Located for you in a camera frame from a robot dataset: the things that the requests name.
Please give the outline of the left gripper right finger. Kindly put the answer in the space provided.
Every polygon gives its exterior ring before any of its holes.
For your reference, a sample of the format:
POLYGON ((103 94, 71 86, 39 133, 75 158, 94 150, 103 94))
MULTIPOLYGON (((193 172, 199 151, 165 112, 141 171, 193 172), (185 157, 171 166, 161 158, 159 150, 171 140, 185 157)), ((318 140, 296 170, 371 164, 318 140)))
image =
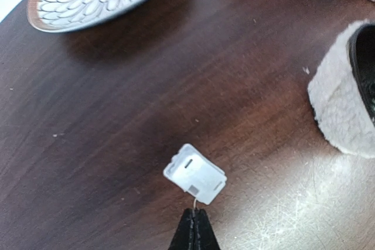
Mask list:
POLYGON ((194 209, 193 222, 193 249, 220 250, 219 243, 217 242, 207 212, 204 209, 194 209))

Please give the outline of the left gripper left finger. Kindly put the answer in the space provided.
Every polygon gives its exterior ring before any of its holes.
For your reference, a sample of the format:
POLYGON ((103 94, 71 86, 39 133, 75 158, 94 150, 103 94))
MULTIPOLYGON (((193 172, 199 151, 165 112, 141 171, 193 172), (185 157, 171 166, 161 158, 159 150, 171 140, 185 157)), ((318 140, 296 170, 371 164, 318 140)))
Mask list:
POLYGON ((169 250, 192 250, 194 244, 194 219, 193 210, 184 210, 175 234, 169 245, 169 250))

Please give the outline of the white battery box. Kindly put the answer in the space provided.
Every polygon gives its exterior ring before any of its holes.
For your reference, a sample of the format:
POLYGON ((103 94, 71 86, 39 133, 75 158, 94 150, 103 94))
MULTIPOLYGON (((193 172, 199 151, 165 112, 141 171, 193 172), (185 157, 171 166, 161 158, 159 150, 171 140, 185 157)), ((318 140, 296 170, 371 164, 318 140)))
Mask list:
POLYGON ((189 143, 171 158, 163 175, 205 205, 212 203, 227 181, 225 172, 189 143))

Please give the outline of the small green christmas tree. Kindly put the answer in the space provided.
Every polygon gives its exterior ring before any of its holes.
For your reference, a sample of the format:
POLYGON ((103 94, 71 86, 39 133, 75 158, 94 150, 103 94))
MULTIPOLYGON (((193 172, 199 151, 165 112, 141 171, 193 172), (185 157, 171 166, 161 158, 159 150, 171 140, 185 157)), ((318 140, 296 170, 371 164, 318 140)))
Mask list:
POLYGON ((341 152, 374 158, 374 118, 365 107, 349 56, 349 39, 370 23, 357 20, 338 34, 308 84, 315 121, 341 152))

